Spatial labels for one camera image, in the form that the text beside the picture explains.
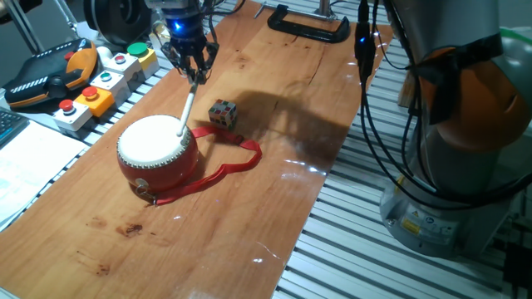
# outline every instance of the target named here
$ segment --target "warning label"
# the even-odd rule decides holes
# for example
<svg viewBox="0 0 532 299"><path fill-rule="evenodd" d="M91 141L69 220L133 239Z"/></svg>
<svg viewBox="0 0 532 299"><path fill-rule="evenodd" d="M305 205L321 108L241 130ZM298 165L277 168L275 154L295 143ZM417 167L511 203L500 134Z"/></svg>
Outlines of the warning label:
<svg viewBox="0 0 532 299"><path fill-rule="evenodd" d="M411 204L401 220L401 226L420 239L438 244L448 244L455 231L458 222L446 221L434 217Z"/></svg>

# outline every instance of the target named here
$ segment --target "keyboard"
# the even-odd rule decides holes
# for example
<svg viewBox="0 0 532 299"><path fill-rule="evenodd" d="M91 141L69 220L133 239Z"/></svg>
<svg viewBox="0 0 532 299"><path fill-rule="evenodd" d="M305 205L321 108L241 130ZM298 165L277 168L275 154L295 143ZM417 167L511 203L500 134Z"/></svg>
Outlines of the keyboard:
<svg viewBox="0 0 532 299"><path fill-rule="evenodd" d="M0 149L29 125L29 120L0 108Z"/></svg>

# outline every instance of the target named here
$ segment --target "wooden board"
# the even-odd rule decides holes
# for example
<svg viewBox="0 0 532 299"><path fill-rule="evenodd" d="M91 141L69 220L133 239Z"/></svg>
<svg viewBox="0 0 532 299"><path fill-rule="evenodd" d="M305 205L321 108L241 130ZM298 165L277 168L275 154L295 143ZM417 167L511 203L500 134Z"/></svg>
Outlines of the wooden board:
<svg viewBox="0 0 532 299"><path fill-rule="evenodd" d="M258 8L246 3L216 27L221 48L189 126L207 121L217 99L236 103L236 133L260 141L260 164L162 207L132 193L116 141L141 117L180 115L190 87L173 70L0 233L1 287L21 298L271 296L357 112L360 88L352 37L328 45L275 32L266 25L271 11L253 19ZM199 140L207 174L253 154L215 141Z"/></svg>

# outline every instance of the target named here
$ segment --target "red strap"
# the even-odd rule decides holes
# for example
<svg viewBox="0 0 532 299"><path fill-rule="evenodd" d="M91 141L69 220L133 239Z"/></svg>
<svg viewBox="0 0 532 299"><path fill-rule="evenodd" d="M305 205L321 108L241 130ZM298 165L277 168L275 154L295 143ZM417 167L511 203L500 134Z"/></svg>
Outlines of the red strap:
<svg viewBox="0 0 532 299"><path fill-rule="evenodd" d="M195 138L200 138L210 134L217 134L223 136L228 141L239 145L241 148L255 151L255 155L248 162L242 164L222 164L216 172L210 176L200 179L198 181L189 183L187 185L181 185L179 187L167 190L160 194L157 194L156 205L163 205L167 203L173 203L175 200L184 197L185 195L193 194L198 191L207 189L210 186L215 185L222 180L225 175L236 172L250 170L255 167L260 158L263 156L263 152L260 150L260 145L254 140L244 140L241 135L235 135L226 130L221 130L212 126L200 127L192 130L192 135Z"/></svg>

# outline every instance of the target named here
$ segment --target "red button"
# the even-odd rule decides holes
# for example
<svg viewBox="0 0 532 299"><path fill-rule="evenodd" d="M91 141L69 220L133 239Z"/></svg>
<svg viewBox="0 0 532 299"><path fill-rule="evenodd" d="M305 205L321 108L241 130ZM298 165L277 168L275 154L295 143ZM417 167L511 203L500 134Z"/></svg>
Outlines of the red button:
<svg viewBox="0 0 532 299"><path fill-rule="evenodd" d="M69 61L72 58L72 56L74 56L74 52L69 51L67 54L65 54L65 60Z"/></svg>
<svg viewBox="0 0 532 299"><path fill-rule="evenodd" d="M98 93L98 90L94 86L87 87L83 90L82 94L85 97L91 97Z"/></svg>
<svg viewBox="0 0 532 299"><path fill-rule="evenodd" d="M63 109L65 112L68 112L74 109L74 103L72 100L62 100L61 103L59 103L59 108Z"/></svg>
<svg viewBox="0 0 532 299"><path fill-rule="evenodd" d="M122 63L126 62L126 57L123 56L123 55L119 55L119 56L115 57L115 62L118 63L118 64L122 64Z"/></svg>

